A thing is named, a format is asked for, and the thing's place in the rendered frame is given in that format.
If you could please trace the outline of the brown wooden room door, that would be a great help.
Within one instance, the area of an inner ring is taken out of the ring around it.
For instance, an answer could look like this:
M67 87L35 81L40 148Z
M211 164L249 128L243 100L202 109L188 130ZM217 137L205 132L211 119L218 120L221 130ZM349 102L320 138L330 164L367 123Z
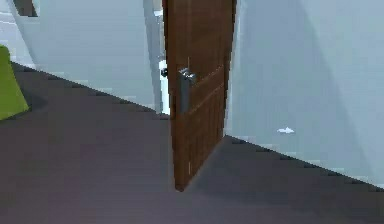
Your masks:
M184 191L223 138L237 0L163 0L174 186ZM179 71L196 75L180 111Z

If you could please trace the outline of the green upholstered furniture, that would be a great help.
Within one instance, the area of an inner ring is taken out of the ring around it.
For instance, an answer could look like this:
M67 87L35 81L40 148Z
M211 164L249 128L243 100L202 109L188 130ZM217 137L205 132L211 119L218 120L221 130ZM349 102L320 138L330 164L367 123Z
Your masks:
M29 109L14 75L10 52L0 44L0 121Z

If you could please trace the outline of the dark framed wall picture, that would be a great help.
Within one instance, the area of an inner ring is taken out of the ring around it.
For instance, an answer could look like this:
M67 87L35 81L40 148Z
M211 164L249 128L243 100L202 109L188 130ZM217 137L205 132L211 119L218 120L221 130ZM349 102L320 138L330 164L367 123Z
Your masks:
M20 16L37 17L33 0L13 0L13 3Z

